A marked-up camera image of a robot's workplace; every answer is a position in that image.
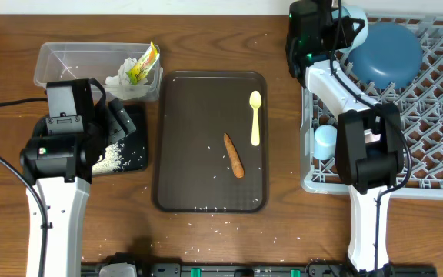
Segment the light blue bowl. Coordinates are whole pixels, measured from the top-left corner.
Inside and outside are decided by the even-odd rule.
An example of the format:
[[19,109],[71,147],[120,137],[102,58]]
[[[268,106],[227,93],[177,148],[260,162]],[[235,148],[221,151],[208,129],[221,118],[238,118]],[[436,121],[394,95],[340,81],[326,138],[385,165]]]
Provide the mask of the light blue bowl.
[[344,34],[338,39],[337,49],[348,53],[362,45],[368,36],[368,20],[365,11],[358,6],[341,7],[341,26]]

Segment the white tissue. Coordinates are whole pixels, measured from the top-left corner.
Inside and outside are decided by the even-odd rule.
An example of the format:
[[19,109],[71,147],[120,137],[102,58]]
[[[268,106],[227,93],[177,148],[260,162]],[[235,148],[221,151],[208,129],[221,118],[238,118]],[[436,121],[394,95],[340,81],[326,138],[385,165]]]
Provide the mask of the white tissue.
[[136,63],[136,58],[127,58],[124,60],[124,63],[118,70],[118,74],[106,78],[105,84],[107,88],[105,90],[121,100],[145,97],[149,90],[147,79],[144,78],[137,85],[133,85],[127,75],[127,72],[132,69]]

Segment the yellow green snack wrapper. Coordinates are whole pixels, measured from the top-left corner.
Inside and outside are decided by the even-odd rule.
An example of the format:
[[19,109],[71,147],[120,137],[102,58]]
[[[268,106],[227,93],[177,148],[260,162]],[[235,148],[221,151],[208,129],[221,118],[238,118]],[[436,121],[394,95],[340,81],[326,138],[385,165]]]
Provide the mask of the yellow green snack wrapper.
[[159,58],[160,52],[158,48],[153,42],[150,42],[150,46],[143,56],[128,72],[126,72],[130,83],[132,85],[137,85],[142,79],[146,78]]

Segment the dark blue plate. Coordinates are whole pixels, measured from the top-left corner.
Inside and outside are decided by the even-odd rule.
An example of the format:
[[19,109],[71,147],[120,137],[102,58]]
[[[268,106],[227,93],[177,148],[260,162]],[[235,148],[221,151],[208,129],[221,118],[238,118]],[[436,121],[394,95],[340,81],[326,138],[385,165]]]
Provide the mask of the dark blue plate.
[[348,62],[361,82],[374,82],[379,89],[391,83],[405,88],[420,72],[422,56],[420,41],[413,32],[393,22],[379,22],[369,26],[368,37],[351,51]]

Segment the light blue cup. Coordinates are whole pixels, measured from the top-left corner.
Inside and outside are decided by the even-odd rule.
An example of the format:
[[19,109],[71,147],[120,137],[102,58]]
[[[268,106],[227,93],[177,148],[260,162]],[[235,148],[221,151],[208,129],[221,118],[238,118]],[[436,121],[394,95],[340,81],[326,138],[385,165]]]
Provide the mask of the light blue cup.
[[314,132],[313,156],[318,160],[328,160],[335,156],[337,129],[333,125],[321,125]]

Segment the yellow plastic spoon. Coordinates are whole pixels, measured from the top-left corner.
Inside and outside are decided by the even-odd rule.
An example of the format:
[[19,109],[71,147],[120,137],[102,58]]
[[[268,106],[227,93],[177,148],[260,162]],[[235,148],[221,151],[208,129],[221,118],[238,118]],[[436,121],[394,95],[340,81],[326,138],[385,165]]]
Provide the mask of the yellow plastic spoon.
[[249,98],[249,105],[252,108],[252,127],[251,127],[251,144],[258,146],[260,144],[260,131],[259,131],[259,119],[258,110],[262,105],[262,98],[259,91],[253,91]]

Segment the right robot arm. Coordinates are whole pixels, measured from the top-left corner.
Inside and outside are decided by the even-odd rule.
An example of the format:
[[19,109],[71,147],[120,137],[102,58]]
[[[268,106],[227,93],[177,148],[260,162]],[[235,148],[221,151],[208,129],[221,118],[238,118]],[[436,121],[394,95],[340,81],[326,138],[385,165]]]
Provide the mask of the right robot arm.
[[361,9],[332,0],[293,2],[288,17],[290,74],[324,102],[338,124],[335,167],[351,199],[351,273],[388,276],[388,203],[409,180],[398,182],[397,176],[411,171],[411,152],[398,107],[365,94],[341,70],[335,55],[365,42],[368,20]]

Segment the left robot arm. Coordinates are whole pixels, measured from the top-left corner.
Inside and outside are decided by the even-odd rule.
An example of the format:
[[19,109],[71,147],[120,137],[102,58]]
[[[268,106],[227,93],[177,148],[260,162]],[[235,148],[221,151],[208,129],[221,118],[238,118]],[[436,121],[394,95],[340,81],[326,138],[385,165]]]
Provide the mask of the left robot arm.
[[78,276],[92,167],[136,130],[123,104],[93,99],[94,78],[49,82],[49,113],[20,153],[30,211],[26,274]]

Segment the clear plastic waste bin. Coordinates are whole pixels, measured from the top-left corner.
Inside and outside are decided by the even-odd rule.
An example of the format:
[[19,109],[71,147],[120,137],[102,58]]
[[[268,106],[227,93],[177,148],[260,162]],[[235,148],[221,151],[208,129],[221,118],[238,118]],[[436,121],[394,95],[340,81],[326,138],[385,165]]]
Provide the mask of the clear plastic waste bin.
[[[40,48],[35,67],[34,83],[45,88],[49,82],[71,81],[94,78],[104,90],[108,76],[118,74],[120,66],[127,58],[143,56],[149,45],[124,42],[46,42]],[[148,73],[148,93],[145,97],[122,100],[154,102],[159,98],[163,68],[156,62]],[[107,100],[116,97],[105,90]]]

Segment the grey dishwasher rack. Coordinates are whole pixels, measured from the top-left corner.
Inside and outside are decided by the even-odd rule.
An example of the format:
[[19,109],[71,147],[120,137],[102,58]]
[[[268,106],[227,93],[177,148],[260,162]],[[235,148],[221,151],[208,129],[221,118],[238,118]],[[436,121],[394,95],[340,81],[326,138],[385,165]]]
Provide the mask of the grey dishwasher rack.
[[443,15],[369,12],[368,21],[406,27],[417,36],[423,53],[418,76],[405,88],[395,83],[379,88],[374,82],[363,82],[352,71],[348,55],[338,57],[342,70],[364,93],[380,102],[395,103],[401,112],[413,167],[407,187],[392,195],[443,200]]

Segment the black rectangular tray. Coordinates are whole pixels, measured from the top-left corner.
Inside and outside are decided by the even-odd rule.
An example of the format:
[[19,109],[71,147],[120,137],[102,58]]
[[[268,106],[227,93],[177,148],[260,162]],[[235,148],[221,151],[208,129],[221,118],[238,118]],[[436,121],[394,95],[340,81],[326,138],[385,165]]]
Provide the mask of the black rectangular tray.
[[125,111],[130,115],[136,126],[135,132],[118,141],[118,143],[123,143],[125,145],[122,151],[122,155],[125,158],[125,167],[121,172],[105,175],[142,171],[148,166],[148,134],[145,111],[140,105],[126,105]]

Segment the brown serving tray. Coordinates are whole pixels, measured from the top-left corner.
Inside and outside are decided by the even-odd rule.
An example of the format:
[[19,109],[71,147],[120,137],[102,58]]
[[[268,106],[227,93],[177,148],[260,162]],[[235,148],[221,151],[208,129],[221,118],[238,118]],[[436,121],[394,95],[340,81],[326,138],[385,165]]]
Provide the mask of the brown serving tray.
[[[162,81],[152,200],[163,212],[254,213],[268,201],[267,105],[258,110],[260,144],[251,144],[249,98],[267,83],[257,72],[175,71]],[[223,136],[245,175],[234,176]]]

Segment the orange carrot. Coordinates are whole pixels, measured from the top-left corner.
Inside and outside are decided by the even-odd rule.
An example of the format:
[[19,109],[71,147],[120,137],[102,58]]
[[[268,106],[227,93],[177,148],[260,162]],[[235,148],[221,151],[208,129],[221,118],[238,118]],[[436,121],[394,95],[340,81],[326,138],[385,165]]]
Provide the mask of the orange carrot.
[[238,153],[235,149],[235,146],[227,133],[224,134],[223,139],[234,176],[238,179],[241,179],[244,177],[245,171],[241,163],[241,160],[238,156]]

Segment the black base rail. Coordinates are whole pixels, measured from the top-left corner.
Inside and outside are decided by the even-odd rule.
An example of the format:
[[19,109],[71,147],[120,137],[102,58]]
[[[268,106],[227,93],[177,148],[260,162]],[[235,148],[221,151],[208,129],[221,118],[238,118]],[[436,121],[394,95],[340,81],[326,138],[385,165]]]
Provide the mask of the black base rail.
[[314,259],[307,265],[215,265],[155,263],[134,259],[127,253],[109,256],[102,263],[83,263],[80,276],[136,276],[136,277],[437,277],[431,266],[387,265],[375,272],[358,272],[348,264],[330,264]]

